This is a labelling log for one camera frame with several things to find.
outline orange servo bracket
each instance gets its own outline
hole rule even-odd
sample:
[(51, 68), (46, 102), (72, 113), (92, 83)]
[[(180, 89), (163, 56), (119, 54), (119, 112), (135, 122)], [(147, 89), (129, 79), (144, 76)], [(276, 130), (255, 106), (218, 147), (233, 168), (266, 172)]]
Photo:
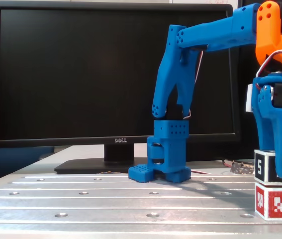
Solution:
[[(260, 65), (273, 52), (282, 49), (280, 15), (280, 6), (274, 1), (266, 1), (258, 9), (256, 56)], [(282, 63), (282, 54), (273, 58)]]

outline red and white cube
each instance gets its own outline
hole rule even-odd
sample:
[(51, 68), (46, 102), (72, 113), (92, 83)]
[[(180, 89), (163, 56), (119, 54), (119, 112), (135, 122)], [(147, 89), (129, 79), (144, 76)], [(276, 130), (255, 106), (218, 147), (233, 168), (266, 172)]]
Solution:
[(267, 221), (282, 221), (282, 187), (256, 183), (256, 212)]

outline white wire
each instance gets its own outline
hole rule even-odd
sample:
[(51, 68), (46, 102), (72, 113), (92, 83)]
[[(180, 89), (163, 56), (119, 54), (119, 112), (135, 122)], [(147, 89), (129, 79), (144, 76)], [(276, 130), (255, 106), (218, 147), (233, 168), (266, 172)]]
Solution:
[(259, 68), (258, 72), (256, 73), (256, 77), (259, 77), (259, 75), (262, 73), (268, 62), (277, 54), (282, 54), (282, 50), (277, 50), (270, 54), (270, 56), (264, 61), (264, 63)]

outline white cube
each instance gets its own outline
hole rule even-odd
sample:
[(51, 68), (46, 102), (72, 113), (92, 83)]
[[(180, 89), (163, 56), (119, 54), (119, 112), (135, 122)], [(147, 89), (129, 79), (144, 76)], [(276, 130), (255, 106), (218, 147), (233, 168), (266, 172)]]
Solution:
[(273, 150), (255, 150), (255, 179), (267, 186), (282, 186), (276, 173), (276, 154)]
[(282, 221), (282, 188), (256, 183), (255, 211), (266, 221)]

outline fiducial marker cube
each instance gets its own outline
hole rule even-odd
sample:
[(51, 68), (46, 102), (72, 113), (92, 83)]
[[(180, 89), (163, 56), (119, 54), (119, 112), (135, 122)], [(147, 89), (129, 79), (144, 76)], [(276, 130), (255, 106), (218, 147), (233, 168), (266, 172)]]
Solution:
[(276, 154), (273, 150), (255, 150), (255, 179), (266, 186), (282, 187), (276, 173)]

